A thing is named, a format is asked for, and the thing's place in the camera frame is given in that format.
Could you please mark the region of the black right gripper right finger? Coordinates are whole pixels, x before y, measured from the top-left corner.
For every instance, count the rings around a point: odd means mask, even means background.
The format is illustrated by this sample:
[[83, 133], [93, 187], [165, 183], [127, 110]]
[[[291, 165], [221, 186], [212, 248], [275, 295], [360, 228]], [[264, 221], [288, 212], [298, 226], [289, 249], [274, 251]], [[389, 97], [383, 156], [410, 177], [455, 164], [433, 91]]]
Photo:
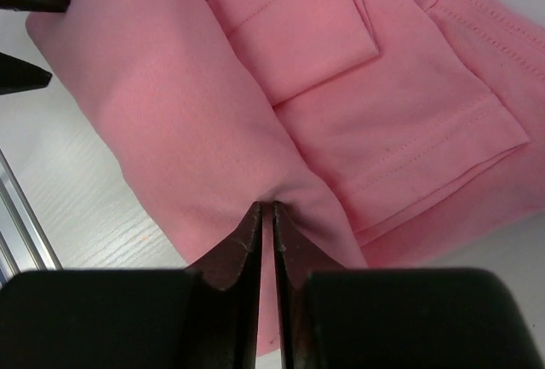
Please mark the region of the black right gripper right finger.
[[348, 269], [272, 214], [285, 368], [538, 368], [511, 292], [478, 268]]

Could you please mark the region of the pink t shirt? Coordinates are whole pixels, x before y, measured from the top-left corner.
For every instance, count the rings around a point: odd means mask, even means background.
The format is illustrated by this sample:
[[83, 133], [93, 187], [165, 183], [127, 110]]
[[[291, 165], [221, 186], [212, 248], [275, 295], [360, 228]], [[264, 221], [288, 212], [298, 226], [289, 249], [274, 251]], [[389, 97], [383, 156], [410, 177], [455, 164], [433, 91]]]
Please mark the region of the pink t shirt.
[[26, 28], [187, 262], [256, 201], [350, 267], [544, 207], [544, 30], [499, 0], [71, 0]]

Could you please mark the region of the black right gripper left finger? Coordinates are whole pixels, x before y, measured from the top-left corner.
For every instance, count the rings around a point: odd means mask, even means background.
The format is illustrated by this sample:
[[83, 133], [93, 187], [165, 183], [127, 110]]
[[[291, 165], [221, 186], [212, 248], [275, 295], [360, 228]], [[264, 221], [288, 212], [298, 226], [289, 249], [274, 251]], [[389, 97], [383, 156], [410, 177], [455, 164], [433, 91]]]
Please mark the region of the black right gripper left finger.
[[32, 271], [1, 291], [4, 368], [251, 368], [261, 206], [182, 269]]

